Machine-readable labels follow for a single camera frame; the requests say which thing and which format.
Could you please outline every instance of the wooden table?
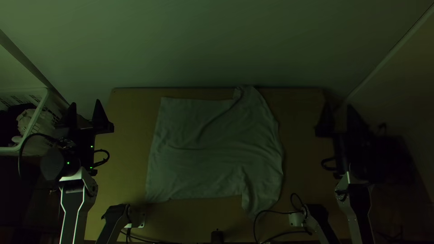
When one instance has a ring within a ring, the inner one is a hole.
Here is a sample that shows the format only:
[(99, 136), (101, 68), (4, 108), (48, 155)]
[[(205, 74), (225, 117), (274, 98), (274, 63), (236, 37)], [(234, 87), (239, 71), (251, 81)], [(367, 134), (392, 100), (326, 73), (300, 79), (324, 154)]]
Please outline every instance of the wooden table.
[[(279, 122), (285, 150), (284, 181), (279, 201), (272, 208), (292, 211), (290, 195), (296, 192), (305, 203), (323, 204), (329, 222), (341, 239), (349, 238), (345, 215), (339, 210), (333, 188), (337, 181), (320, 166), (333, 156), (329, 139), (316, 138), (316, 125), (324, 103), (321, 89), (258, 89)], [(110, 152), (110, 161), (98, 168), (99, 193), (89, 211), (85, 239), (96, 240), (104, 226), (101, 216), (110, 205), (144, 206), (149, 150), (161, 97), (230, 99), (233, 89), (114, 89), (106, 113), (115, 132), (97, 136), (96, 149)], [(104, 154), (95, 155), (95, 161)], [(147, 220), (132, 234), (170, 242), (210, 242), (211, 232), (224, 231), (227, 242), (252, 242), (253, 221), (241, 208), (241, 197), (172, 200), (146, 204)], [(257, 226), (259, 240), (293, 230), (288, 216), (267, 213)], [(313, 240), (316, 235), (286, 235), (280, 240)]]

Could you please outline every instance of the dark floor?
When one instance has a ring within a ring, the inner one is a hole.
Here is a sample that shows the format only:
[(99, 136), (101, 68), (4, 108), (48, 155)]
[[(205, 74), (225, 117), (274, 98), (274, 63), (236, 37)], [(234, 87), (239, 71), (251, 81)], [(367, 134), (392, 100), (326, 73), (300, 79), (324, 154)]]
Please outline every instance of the dark floor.
[(379, 184), (371, 193), (372, 229), (377, 244), (387, 243), (381, 234), (411, 241), (434, 241), (434, 204), (425, 186), (415, 173), (410, 184)]

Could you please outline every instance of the power cord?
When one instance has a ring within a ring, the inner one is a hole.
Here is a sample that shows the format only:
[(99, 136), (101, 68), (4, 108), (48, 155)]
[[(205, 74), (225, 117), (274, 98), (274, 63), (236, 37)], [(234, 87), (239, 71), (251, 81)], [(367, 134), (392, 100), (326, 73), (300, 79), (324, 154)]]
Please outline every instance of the power cord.
[(19, 151), (18, 151), (18, 176), (21, 180), (23, 180), (23, 178), (21, 176), (21, 158), (23, 157), (23, 150), (24, 150), (24, 147), (26, 146), (26, 143), (29, 141), (29, 139), (34, 137), (34, 136), (42, 136), (42, 137), (45, 137), (46, 139), (48, 139), (52, 142), (59, 142), (58, 139), (56, 139), (52, 136), (49, 136), (49, 135), (42, 134), (42, 133), (34, 133), (34, 134), (27, 136), (23, 140), (23, 142), (21, 143), (21, 147), (19, 148)]
[(107, 150), (99, 149), (99, 150), (95, 150), (94, 151), (94, 153), (97, 153), (97, 152), (104, 152), (107, 155), (107, 158), (105, 158), (105, 159), (103, 159), (103, 160), (101, 160), (99, 162), (94, 163), (94, 166), (93, 166), (94, 168), (107, 163), (107, 161), (110, 159), (110, 154), (109, 154), (109, 152)]
[(131, 228), (129, 228), (128, 230), (127, 230), (126, 233), (121, 230), (121, 233), (124, 234), (124, 235), (126, 235), (126, 237), (130, 237), (131, 239), (139, 240), (139, 241), (146, 242), (146, 243), (153, 243), (153, 244), (169, 244), (169, 243), (171, 243), (171, 242), (162, 242), (162, 241), (150, 241), (150, 240), (145, 240), (145, 239), (142, 239), (142, 238), (138, 238), (138, 237), (135, 237), (135, 236), (131, 235)]
[[(300, 205), (301, 205), (300, 208), (295, 206), (295, 204), (294, 204), (294, 197), (296, 197), (296, 198), (298, 199), (298, 201), (300, 202)], [(288, 235), (288, 234), (307, 233), (307, 234), (309, 234), (309, 235), (312, 235), (312, 233), (311, 233), (310, 231), (308, 231), (307, 228), (304, 228), (304, 230), (285, 231), (285, 232), (280, 233), (280, 234), (278, 234), (278, 235), (275, 235), (275, 236), (273, 236), (273, 237), (267, 238), (265, 241), (263, 241), (263, 242), (261, 242), (261, 243), (258, 242), (258, 239), (256, 238), (256, 221), (257, 221), (257, 219), (258, 219), (258, 217), (259, 217), (259, 215), (260, 215), (261, 213), (264, 213), (264, 212), (270, 212), (270, 213), (277, 213), (277, 214), (293, 214), (293, 213), (303, 213), (303, 212), (305, 212), (306, 215), (305, 215), (304, 218), (305, 218), (305, 219), (307, 218), (307, 209), (306, 209), (306, 206), (304, 205), (303, 201), (301, 200), (300, 196), (298, 196), (297, 193), (294, 192), (294, 193), (291, 194), (291, 196), (290, 196), (290, 200), (291, 200), (291, 205), (292, 205), (292, 207), (293, 207), (296, 211), (290, 211), (290, 212), (279, 212), (279, 211), (274, 211), (274, 210), (262, 210), (262, 211), (260, 211), (260, 212), (256, 215), (255, 220), (253, 221), (253, 237), (255, 238), (255, 243), (256, 243), (256, 244), (264, 244), (264, 243), (266, 243), (266, 242), (272, 241), (274, 238), (280, 237), (280, 236), (282, 236), (282, 235)]]
[(288, 234), (307, 233), (309, 235), (312, 235), (312, 233), (310, 231), (306, 230), (306, 229), (305, 230), (297, 230), (297, 231), (285, 231), (285, 232), (280, 233), (278, 235), (275, 235), (273, 237), (267, 238), (265, 241), (263, 241), (263, 242), (260, 243), (260, 242), (258, 242), (258, 239), (256, 238), (256, 221), (257, 221), (259, 215), (261, 213), (264, 213), (264, 212), (277, 213), (277, 214), (293, 214), (293, 213), (300, 213), (302, 211), (291, 211), (291, 212), (278, 212), (278, 211), (273, 211), (273, 210), (262, 210), (262, 211), (260, 211), (256, 215), (255, 220), (253, 221), (253, 237), (255, 238), (255, 243), (256, 244), (263, 244), (263, 243), (266, 243), (266, 242), (269, 242), (269, 241), (273, 240), (274, 238), (277, 238), (277, 237), (282, 236), (282, 235), (288, 235)]

